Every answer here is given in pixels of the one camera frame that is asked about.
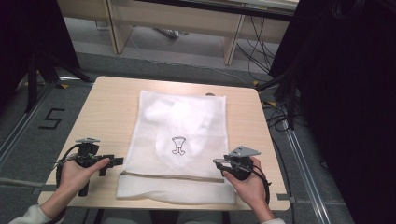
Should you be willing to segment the metal floor rail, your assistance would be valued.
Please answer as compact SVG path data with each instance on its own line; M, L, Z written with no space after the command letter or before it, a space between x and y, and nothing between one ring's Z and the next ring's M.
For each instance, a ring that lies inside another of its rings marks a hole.
M300 142L298 141L295 131L292 129L287 129L287 137L290 142L292 153L297 162L297 166L301 173L302 180L304 181L308 197L316 214L318 224L332 224L328 210L322 200L320 193L318 192L318 187L309 170L307 161L304 157L304 153L302 151Z
M43 102L48 95L52 92L54 86L52 84L46 85L38 94L36 103L31 107L28 112L25 112L19 122L16 124L12 132L7 136L6 140L0 145L0 169L6 163L8 157L15 149L23 135L26 133L28 127L35 119L38 110L42 107Z

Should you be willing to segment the black curtain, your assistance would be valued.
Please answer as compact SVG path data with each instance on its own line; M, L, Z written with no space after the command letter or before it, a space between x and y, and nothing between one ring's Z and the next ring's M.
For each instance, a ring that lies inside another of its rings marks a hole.
M356 224L396 224L396 0L299 0L271 74L297 88Z
M42 51L79 68L58 1L0 0L0 108Z

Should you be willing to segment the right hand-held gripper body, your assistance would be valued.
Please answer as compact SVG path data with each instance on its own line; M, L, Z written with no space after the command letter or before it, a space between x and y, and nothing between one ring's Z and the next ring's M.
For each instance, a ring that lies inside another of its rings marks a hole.
M253 162L250 157L260 154L258 150L239 146L223 158L231 164L230 167L233 169L230 172L231 175L238 180L246 180L253 171Z

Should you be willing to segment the white garment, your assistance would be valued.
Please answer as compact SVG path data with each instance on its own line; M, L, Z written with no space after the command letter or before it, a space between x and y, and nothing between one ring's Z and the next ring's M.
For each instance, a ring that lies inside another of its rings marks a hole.
M177 97L156 101L144 117L156 127L155 149L172 158L184 159L206 151L220 153L226 149L224 97Z

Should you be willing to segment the grey object under desk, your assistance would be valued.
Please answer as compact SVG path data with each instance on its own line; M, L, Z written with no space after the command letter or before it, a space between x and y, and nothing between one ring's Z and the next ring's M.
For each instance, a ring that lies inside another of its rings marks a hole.
M170 29L158 29L158 28L154 28L154 31L158 32L159 34L169 38L169 39L173 39L176 40L178 39L181 35L186 35L187 32L180 32L177 30L170 30Z

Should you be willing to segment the light wooden desk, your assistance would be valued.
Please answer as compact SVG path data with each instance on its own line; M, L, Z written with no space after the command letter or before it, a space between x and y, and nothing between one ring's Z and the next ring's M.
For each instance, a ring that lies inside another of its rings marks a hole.
M144 0L57 0L64 16L107 23L113 50L122 53L135 26L216 35L222 38L224 63L230 64L238 39L281 42L300 0L191 0L166 4Z

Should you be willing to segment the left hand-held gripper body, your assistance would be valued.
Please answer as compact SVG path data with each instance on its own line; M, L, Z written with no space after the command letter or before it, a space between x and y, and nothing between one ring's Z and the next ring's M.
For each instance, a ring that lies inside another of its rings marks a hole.
M98 142L99 139L90 137L77 140L78 155L76 162L79 166L88 168L105 158L105 156L97 154L99 149Z

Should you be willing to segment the person's left hand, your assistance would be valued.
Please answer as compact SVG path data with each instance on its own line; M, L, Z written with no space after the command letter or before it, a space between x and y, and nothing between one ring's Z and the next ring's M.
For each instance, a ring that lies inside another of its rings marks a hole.
M61 183L58 190L67 195L75 196L88 184L91 176L107 166L108 163L109 159L101 159L91 167L83 168L75 161L67 161L62 170Z

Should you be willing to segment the person's right hand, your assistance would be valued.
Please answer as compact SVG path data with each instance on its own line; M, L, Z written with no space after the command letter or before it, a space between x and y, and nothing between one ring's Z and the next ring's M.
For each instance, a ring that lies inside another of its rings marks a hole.
M261 163L250 157L253 162L253 171L246 180L238 180L229 172L223 171L225 178L233 185L241 200L248 204L253 211L263 211L268 207L264 188L264 176L260 171Z

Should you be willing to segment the white mesh laundry bag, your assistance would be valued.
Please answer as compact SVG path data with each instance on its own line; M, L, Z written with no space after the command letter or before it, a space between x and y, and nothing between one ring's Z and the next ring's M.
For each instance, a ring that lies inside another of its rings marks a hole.
M156 127L146 121L144 112L156 101L171 98L224 97L177 95L141 91L139 109L132 142L120 172L117 197L148 198L155 201L182 204L235 203L232 185L222 177L214 159L229 152L206 151L191 159L184 155L172 158L155 149Z

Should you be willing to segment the black metal stand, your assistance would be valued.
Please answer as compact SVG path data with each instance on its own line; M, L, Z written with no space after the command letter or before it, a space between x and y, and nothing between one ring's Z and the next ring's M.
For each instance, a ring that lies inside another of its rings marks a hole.
M40 74L46 83L58 84L60 77L55 71L56 67L62 67L74 77L88 83L93 83L93 79L84 75L76 67L70 65L65 60L50 54L46 51L36 51L28 59L28 101L25 112L30 112L37 101L37 74Z
M269 87L278 85L275 93L275 98L279 102L287 103L287 123L289 124L289 129L294 130L293 116L295 107L295 94L296 94L296 84L293 79L293 73L286 71L278 77L274 77L272 80L259 85L255 88L257 92L268 89Z

